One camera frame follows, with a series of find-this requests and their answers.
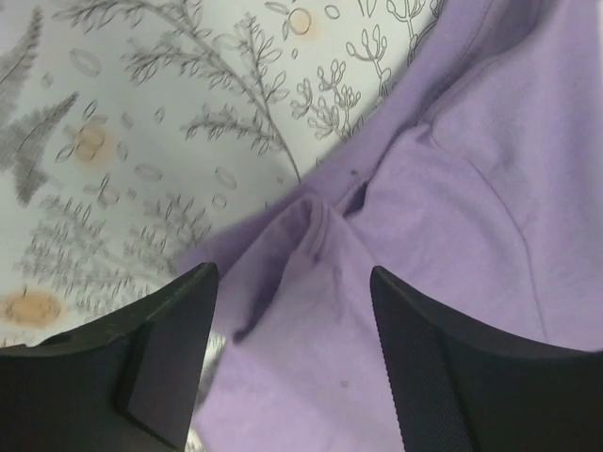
gray leaf pattern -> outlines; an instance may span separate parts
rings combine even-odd
[[[19,204],[30,205],[25,212],[37,209],[40,215],[40,222],[29,231],[25,251],[20,248],[23,254],[15,259],[17,278],[52,288],[83,321],[106,315],[167,282],[175,271],[174,256],[197,247],[214,227],[221,227],[225,218],[236,213],[246,191],[256,189],[250,182],[252,169],[246,164],[233,166],[217,156],[212,161],[207,147],[220,149],[236,142],[235,150],[247,153],[246,158],[261,158],[271,165],[282,160],[278,172],[268,174],[268,183],[287,187],[287,167],[292,170],[290,182],[299,181],[309,167],[323,161],[327,146],[347,140],[362,127],[375,107],[375,98],[378,104],[388,95],[400,63],[393,59],[396,52],[390,51],[391,45],[388,50],[388,38],[390,43],[394,38],[391,33],[398,33],[401,26],[401,45],[408,45],[404,66],[410,65],[444,5],[444,0],[333,1],[319,6],[295,0],[239,2],[243,8],[232,10],[242,15],[224,15],[220,26],[205,17],[217,0],[53,1],[58,8],[53,18],[59,23],[77,27],[89,37],[106,33],[111,24],[111,33],[117,30],[116,44],[122,38],[130,47],[120,48],[119,59],[107,57],[89,41],[76,40],[73,48],[64,51],[65,67],[41,68],[40,74],[45,75],[36,83],[46,94],[60,94],[19,118],[14,118],[15,111],[22,91],[30,87],[25,82],[40,49],[40,8],[29,11],[23,35],[0,56],[0,174],[12,178]],[[323,33],[324,27],[342,25],[346,27],[343,40]],[[155,29],[152,33],[148,33],[150,27]],[[327,36],[333,55],[325,61],[320,55],[324,55],[321,45]],[[123,77],[118,67],[125,72]],[[86,92],[81,121],[75,119],[74,125],[63,129],[70,143],[52,151],[56,158],[50,164],[54,166],[43,167],[50,138],[78,97],[76,92],[60,91],[65,72],[74,80],[90,82],[96,77],[102,84],[111,71],[117,74],[116,83],[123,80],[124,87],[131,83],[138,92],[149,93],[150,108],[141,115],[129,105],[115,111],[108,105],[107,114],[100,115],[95,111],[97,104],[110,102],[111,96]],[[171,83],[166,84],[166,76],[172,77]],[[157,88],[169,91],[185,84],[197,84],[190,88],[192,104],[199,99],[193,90],[203,95],[184,115],[179,104],[155,97]],[[102,126],[105,147],[98,159],[92,159],[96,153],[90,143],[82,141],[98,138],[92,136],[91,124],[99,134]],[[174,186],[179,179],[177,168],[174,174],[171,164],[145,154],[148,144],[139,137],[158,130],[159,135],[187,140],[188,146],[202,153],[196,163],[205,166],[205,181],[194,186],[197,199]],[[309,142],[297,139],[298,133]],[[89,157],[86,161],[84,151],[77,147],[82,142]],[[105,163],[96,166],[97,161]],[[308,168],[299,168],[302,161]],[[59,170],[75,168],[82,171],[78,175],[85,181],[59,181],[51,171],[63,174]],[[41,196],[43,201],[37,203],[35,197],[42,193],[45,198]],[[266,206],[272,202],[259,200]],[[1,341],[0,347],[14,342]],[[199,403],[216,365],[217,361],[211,361],[205,367]],[[204,451],[191,435],[187,452]]]
[[[12,168],[17,200],[22,206],[28,206],[36,191],[48,181],[40,166],[46,142],[77,98],[73,94],[58,105],[36,110],[6,125],[36,58],[40,35],[41,10],[36,8],[24,36],[0,60],[0,171]]]
[[[40,35],[41,9],[35,8],[29,27],[19,42],[0,56],[0,128],[8,122],[17,106],[15,103],[37,56]]]

wrinkled cloth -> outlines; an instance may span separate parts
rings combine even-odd
[[[193,425],[215,452],[403,450],[372,313],[384,266],[499,329],[603,347],[595,1],[449,0],[363,130],[184,256],[232,339]]]

botanical print fabric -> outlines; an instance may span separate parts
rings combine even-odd
[[[442,9],[0,2],[0,344],[155,291],[176,254],[288,191],[362,127]]]

textured black surface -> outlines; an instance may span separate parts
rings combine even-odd
[[[406,452],[603,450],[603,353],[496,330],[380,267],[371,292]]]
[[[218,288],[213,265],[37,347],[0,349],[0,451],[183,451]]]

purple garment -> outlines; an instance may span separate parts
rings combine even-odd
[[[193,420],[208,449],[403,450],[375,265],[505,331],[603,347],[599,68],[594,0],[448,0],[357,136],[184,259],[218,264],[214,328],[236,339]]]

